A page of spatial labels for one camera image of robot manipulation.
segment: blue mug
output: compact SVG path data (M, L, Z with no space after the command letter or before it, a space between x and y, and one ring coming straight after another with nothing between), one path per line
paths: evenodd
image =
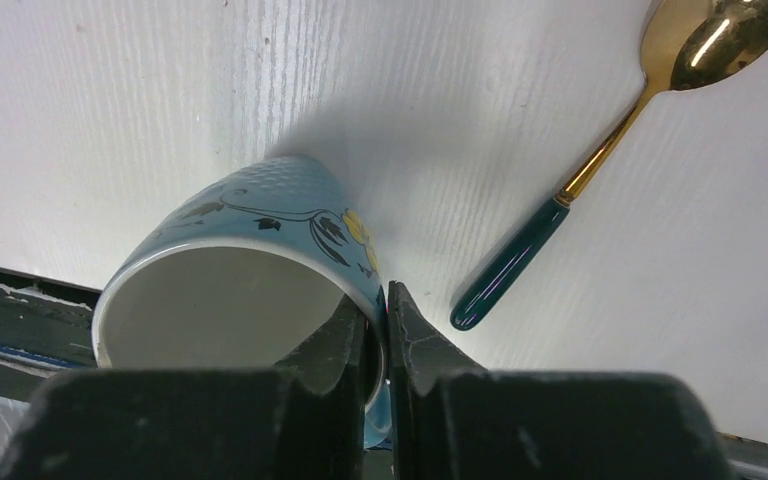
M272 365L348 295L377 336L364 445L389 433L384 291L372 237L337 180L305 156L232 173L166 217L95 309L100 367Z

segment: leaf pattern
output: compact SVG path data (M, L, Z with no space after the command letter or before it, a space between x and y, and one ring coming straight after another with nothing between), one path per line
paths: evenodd
M154 238L159 238L168 229L182 228L190 225L205 225L205 222L204 220L202 220L202 217L211 213L220 212L224 208L229 208L232 210L257 215L258 218L256 218L253 221L257 223L258 230L280 231L282 222L294 222L294 223L307 222L310 229L311 238L313 239L313 242L317 246L317 248L319 248L319 250L322 253L324 253L328 258L330 258L334 262L339 263L346 267L351 266L349 262L345 259L345 257L343 257L343 255L340 254L340 252L337 250L338 247L345 247L349 243L347 234L344 233L344 229L341 226L342 224L346 224L345 222L346 215L338 215L332 212L331 210L324 209L324 208L310 210L307 212L286 212L286 211L280 211L280 210L269 210L264 208L248 207L248 206L240 205L237 203L237 201L242 200L244 197L247 196L246 195L248 193L247 190L237 189L237 190L222 192L223 188L224 187L222 185L214 185L214 186L208 187L208 189L206 189L202 193L205 193L208 191L210 191L211 193L221 192L221 195L217 201L207 202L207 203L195 206L189 211L184 212L178 215L177 217L175 217L175 220L177 221L190 219L192 217L197 217L198 218L197 220L195 221L190 220L189 222L186 222L186 223L181 223L178 225L170 225L170 226L159 228L154 232ZM377 267L375 265L371 264L370 265L371 268L364 267L361 264L357 264L357 265L358 265L358 268L360 268L361 273L366 275L367 278L371 278L372 275L376 274L375 269Z
M281 230L281 222L278 220L275 220L274 218L264 217L264 218L258 218L255 220L257 222L257 229L258 230Z

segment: white table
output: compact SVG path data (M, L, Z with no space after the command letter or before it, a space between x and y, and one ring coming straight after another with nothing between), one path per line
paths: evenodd
M671 372L768 442L768 53L658 97L485 323L448 325L641 87L647 3L0 0L0 267L101 288L195 191L308 153L476 360Z

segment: yellow flower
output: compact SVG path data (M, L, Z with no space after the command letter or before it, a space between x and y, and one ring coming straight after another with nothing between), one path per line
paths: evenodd
M366 259L369 260L369 267L375 273L378 273L378 257L375 256L375 246L372 241L372 235L366 229L360 215L354 210L346 210L343 214L343 223L349 229L349 234L356 242L363 245L366 250Z

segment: spoon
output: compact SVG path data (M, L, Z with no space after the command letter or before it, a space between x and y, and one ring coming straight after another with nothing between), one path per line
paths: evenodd
M564 221L599 167L652 97L724 80L768 49L768 0L664 0L640 48L646 83L616 128L508 242L452 310L458 330L475 327Z

